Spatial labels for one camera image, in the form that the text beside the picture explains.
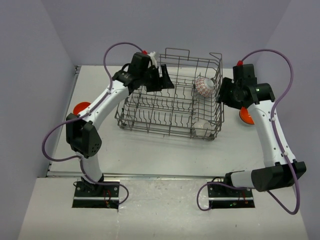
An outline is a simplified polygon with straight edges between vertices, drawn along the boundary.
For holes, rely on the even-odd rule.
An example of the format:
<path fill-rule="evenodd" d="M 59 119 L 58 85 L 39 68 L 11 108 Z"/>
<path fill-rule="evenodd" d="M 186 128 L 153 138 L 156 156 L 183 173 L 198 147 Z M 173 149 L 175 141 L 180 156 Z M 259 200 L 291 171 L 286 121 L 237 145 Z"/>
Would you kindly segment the small orange bowl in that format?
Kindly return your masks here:
<path fill-rule="evenodd" d="M 251 117 L 251 115 L 250 115 L 249 112 L 248 112 L 248 109 L 245 108 L 245 107 L 242 107 L 242 108 L 240 109 L 240 111 L 239 111 L 239 117 L 240 117 L 240 119 L 241 119 L 244 123 L 246 123 L 246 124 L 248 124 L 248 125 L 254 125 L 254 124 L 255 124 L 254 121 L 253 121 L 253 119 L 252 119 L 252 117 Z"/>

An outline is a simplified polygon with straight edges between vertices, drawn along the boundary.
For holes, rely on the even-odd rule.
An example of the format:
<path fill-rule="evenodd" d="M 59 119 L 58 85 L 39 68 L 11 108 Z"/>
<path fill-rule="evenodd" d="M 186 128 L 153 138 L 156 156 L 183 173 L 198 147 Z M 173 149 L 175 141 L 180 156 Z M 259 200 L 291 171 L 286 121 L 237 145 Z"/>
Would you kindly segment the grey wire dish rack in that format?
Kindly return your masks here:
<path fill-rule="evenodd" d="M 210 52 L 210 57 L 191 56 L 189 50 L 165 49 L 158 64 L 166 64 L 173 89 L 147 92 L 145 87 L 135 90 L 115 112 L 121 129 L 140 131 L 163 136 L 214 140 L 224 122 L 224 106 L 216 102 L 223 79 L 223 55 Z M 203 97 L 195 81 L 209 78 L 214 83 L 210 97 Z M 206 120 L 211 124 L 209 137 L 198 137 L 194 123 Z"/>

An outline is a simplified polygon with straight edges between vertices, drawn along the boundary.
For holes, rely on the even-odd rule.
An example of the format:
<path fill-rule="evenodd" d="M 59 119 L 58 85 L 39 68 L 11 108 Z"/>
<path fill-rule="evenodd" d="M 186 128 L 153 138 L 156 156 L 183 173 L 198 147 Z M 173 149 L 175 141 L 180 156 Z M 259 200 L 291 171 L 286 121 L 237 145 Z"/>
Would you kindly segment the large orange bowl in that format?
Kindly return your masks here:
<path fill-rule="evenodd" d="M 80 102 L 73 108 L 72 113 L 74 115 L 78 115 L 81 111 L 83 111 L 84 109 L 86 109 L 90 105 L 91 105 L 91 103 L 87 102 L 87 101 Z"/>

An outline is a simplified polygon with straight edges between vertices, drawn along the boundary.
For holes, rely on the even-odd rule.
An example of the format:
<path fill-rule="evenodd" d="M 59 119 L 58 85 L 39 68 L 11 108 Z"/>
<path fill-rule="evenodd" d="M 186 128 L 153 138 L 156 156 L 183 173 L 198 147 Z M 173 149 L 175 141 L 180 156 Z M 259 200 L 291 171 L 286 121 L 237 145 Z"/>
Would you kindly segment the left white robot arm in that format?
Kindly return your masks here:
<path fill-rule="evenodd" d="M 109 86 L 92 104 L 66 118 L 66 141 L 76 152 L 87 182 L 86 190 L 94 197 L 104 190 L 104 175 L 98 160 L 102 139 L 98 130 L 113 109 L 141 86 L 149 92 L 174 88 L 165 64 L 138 68 L 128 63 L 113 75 Z"/>

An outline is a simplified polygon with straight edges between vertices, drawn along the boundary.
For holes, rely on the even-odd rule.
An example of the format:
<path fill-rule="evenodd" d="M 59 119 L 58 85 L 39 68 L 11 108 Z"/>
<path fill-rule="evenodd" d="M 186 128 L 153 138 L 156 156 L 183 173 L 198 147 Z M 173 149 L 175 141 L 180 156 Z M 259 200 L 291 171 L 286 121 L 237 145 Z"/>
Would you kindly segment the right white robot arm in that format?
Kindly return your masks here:
<path fill-rule="evenodd" d="M 246 79 L 241 84 L 225 77 L 216 101 L 231 108 L 247 109 L 259 137 L 264 163 L 260 169 L 226 174 L 228 181 L 223 184 L 224 193 L 233 197 L 241 188 L 265 192 L 296 185 L 307 168 L 303 161 L 296 160 L 288 146 L 276 114 L 271 86 L 268 83 L 258 84 L 255 78 Z"/>

